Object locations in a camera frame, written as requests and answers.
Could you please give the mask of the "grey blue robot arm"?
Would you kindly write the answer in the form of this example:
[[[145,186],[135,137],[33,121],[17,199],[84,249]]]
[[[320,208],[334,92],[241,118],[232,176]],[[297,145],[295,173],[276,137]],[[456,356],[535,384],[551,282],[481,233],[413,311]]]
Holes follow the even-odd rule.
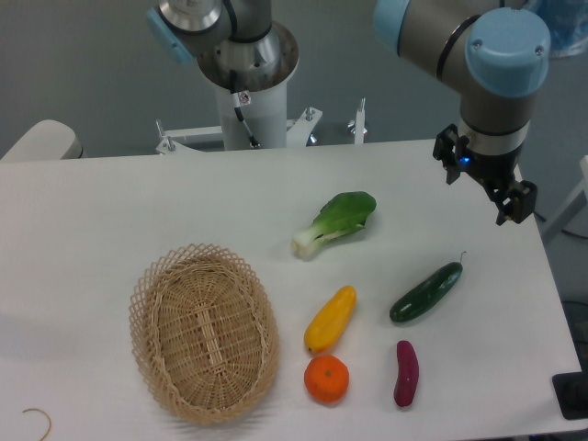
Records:
[[[227,150],[306,144],[311,126],[287,123],[298,45],[269,2],[161,1],[146,17],[170,56],[195,62],[213,86]],[[499,222],[524,221],[537,187],[517,181],[515,167],[548,72],[547,25],[513,1],[379,1],[373,26],[390,50],[460,96],[458,123],[433,149],[447,181],[469,175]]]

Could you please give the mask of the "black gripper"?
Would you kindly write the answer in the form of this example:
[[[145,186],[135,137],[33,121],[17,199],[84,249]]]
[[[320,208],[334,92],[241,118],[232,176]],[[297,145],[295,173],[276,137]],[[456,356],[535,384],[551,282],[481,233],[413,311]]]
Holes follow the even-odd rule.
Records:
[[[458,130],[449,124],[435,138],[433,157],[446,170],[448,185],[466,174],[481,186],[498,210],[496,224],[522,223],[534,213],[537,185],[515,180],[514,169],[524,143],[524,131],[488,135]]]

